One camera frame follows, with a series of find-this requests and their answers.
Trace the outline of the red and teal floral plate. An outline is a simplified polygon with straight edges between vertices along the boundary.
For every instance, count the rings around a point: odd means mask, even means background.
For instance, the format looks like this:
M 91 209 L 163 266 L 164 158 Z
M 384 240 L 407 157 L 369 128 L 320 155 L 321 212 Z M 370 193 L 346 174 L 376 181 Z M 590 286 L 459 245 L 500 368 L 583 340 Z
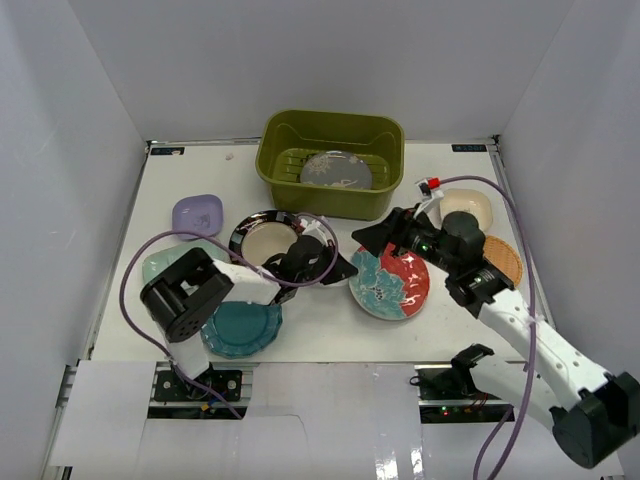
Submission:
M 386 321 L 405 321 L 418 314 L 430 292 L 426 262 L 413 253 L 393 256 L 389 244 L 380 257 L 359 247 L 350 262 L 358 274 L 349 288 L 358 305 L 369 315 Z

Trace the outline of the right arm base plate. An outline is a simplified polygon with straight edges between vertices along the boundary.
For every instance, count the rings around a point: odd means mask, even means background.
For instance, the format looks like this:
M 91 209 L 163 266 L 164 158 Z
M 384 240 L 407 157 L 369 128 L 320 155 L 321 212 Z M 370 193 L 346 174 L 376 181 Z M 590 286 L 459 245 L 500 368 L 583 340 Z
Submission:
M 498 397 L 457 387 L 449 370 L 445 364 L 417 366 L 409 379 L 423 424 L 495 423 L 508 412 L 510 405 Z

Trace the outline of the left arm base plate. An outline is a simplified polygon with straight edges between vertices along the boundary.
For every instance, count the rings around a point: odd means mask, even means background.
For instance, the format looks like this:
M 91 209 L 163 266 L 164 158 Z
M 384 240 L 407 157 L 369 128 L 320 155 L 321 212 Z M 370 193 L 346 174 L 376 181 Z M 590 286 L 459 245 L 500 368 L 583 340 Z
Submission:
M 209 367 L 196 378 L 196 382 L 217 391 L 229 402 L 241 399 L 243 372 L 238 369 L 214 369 Z M 172 367 L 156 371 L 151 399 L 155 402 L 209 402 L 218 399 L 200 387 L 182 378 Z

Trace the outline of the grey floral plate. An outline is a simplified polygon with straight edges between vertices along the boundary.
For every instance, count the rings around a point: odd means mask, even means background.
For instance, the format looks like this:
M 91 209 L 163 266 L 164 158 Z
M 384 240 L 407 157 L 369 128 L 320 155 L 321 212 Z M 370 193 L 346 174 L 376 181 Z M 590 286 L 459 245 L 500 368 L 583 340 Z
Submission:
M 300 182 L 316 186 L 370 189 L 373 174 L 366 162 L 355 154 L 332 150 L 307 159 L 300 173 Z

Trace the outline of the black rimmed beige plate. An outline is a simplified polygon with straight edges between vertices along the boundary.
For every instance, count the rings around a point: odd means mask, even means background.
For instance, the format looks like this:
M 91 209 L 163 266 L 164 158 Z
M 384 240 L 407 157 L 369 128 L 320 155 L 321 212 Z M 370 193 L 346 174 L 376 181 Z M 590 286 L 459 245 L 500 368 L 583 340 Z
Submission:
M 231 264 L 238 273 L 266 284 L 270 289 L 282 287 L 278 278 L 288 283 L 307 283 L 309 272 L 279 271 L 281 257 L 302 235 L 301 220 L 293 213 L 281 210 L 265 210 L 242 220 L 233 230 L 228 248 L 234 253 Z

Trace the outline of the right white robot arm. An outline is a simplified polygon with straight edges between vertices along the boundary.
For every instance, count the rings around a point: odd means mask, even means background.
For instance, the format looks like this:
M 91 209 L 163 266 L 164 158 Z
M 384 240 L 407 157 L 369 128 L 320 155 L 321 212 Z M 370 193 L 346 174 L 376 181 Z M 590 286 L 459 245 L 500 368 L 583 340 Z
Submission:
M 485 257 L 485 235 L 474 216 L 453 212 L 436 228 L 424 213 L 395 208 L 351 236 L 375 257 L 390 248 L 443 270 L 455 303 L 526 360 L 526 369 L 517 369 L 484 345 L 466 348 L 451 361 L 451 384 L 459 396 L 472 399 L 483 392 L 513 404 L 587 469 L 638 435 L 638 380 L 627 372 L 610 373 L 532 315 L 510 279 Z

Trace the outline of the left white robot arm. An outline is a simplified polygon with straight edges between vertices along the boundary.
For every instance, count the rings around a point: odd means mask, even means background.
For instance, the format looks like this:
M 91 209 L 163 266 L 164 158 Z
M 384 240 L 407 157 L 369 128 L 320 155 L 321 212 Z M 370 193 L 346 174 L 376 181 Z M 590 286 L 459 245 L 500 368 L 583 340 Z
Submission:
M 167 357 L 177 367 L 177 387 L 199 399 L 211 387 L 209 360 L 195 337 L 224 305 L 271 308 L 315 284 L 332 285 L 354 277 L 357 267 L 337 252 L 331 240 L 299 236 L 284 252 L 260 266 L 230 264 L 192 247 L 141 290 L 140 300 L 163 333 Z

